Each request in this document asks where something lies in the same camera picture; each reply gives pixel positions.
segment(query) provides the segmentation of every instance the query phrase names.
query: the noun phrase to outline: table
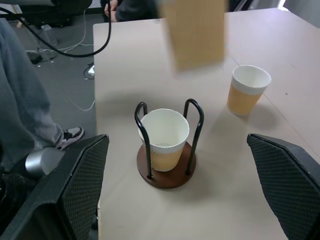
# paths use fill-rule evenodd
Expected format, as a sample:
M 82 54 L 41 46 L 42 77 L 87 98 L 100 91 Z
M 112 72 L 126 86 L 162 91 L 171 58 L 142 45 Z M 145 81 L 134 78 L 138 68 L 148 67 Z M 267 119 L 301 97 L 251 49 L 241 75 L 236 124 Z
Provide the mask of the table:
M 164 20 L 112 25 L 109 46 L 95 56 L 98 134 L 109 134 L 100 197 L 100 236 L 108 240 L 284 240 L 263 195 L 246 137 L 257 133 L 300 145 L 320 163 L 320 33 L 278 9 L 232 12 L 223 64 L 176 73 Z M 94 25 L 94 49 L 106 40 Z M 272 83 L 250 115 L 227 109 L 232 70 L 259 66 Z M 134 111 L 182 112 L 194 98 L 205 114 L 193 177 L 182 187 L 154 188 L 140 176 Z M 190 106 L 191 143 L 199 119 Z

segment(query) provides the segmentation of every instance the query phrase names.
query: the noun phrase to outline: wooden coaster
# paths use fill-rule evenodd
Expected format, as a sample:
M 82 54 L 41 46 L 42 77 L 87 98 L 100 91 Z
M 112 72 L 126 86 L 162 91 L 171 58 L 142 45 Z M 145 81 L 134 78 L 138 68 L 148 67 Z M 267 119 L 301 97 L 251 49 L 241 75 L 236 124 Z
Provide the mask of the wooden coaster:
M 153 168 L 151 168 L 152 179 L 148 179 L 146 150 L 142 145 L 136 156 L 136 166 L 138 168 L 140 175 L 148 184 L 160 189 L 174 189 L 188 182 L 195 172 L 196 161 L 197 161 L 196 155 L 194 155 L 194 159 L 191 167 L 191 174 L 186 175 L 190 153 L 191 153 L 191 146 L 188 142 L 186 142 L 183 147 L 181 157 L 179 158 L 179 162 L 174 169 L 170 171 L 162 172 L 162 171 L 156 171 Z

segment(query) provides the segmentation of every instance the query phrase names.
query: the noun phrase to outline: sneaker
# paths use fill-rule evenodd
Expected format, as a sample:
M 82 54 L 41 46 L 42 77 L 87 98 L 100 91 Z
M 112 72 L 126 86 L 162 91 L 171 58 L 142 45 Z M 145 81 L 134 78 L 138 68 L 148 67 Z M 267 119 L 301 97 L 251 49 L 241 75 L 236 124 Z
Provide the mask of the sneaker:
M 85 131 L 81 127 L 74 127 L 63 131 L 62 141 L 55 146 L 57 149 L 63 150 L 70 144 L 75 143 L 83 137 Z

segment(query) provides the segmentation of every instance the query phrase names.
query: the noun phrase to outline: leg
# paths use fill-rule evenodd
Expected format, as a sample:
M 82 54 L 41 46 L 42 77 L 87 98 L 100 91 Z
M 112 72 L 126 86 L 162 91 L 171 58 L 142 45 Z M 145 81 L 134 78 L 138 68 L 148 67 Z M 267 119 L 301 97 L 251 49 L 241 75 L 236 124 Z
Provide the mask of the leg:
M 35 147 L 54 146 L 63 132 L 49 115 L 50 103 L 13 30 L 0 20 L 1 164 L 9 171 Z
M 52 147 L 63 131 L 50 116 L 50 102 L 34 66 L 4 19 L 0 22 L 1 51 L 6 79 L 14 94 L 19 118 L 36 140 L 37 148 Z

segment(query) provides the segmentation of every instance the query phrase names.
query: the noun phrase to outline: paper cup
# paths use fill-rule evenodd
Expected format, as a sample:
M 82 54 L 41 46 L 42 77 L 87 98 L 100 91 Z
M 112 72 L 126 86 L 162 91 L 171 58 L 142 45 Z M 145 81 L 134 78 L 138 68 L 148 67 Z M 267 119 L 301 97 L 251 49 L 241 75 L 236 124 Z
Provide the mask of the paper cup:
M 263 69 L 242 65 L 233 70 L 228 96 L 228 108 L 237 115 L 248 114 L 271 83 L 271 76 Z
M 179 112 L 171 109 L 156 109 L 141 119 L 150 140 L 151 167 L 167 172 L 179 161 L 189 135 L 188 121 Z M 145 144 L 139 130 L 140 138 Z

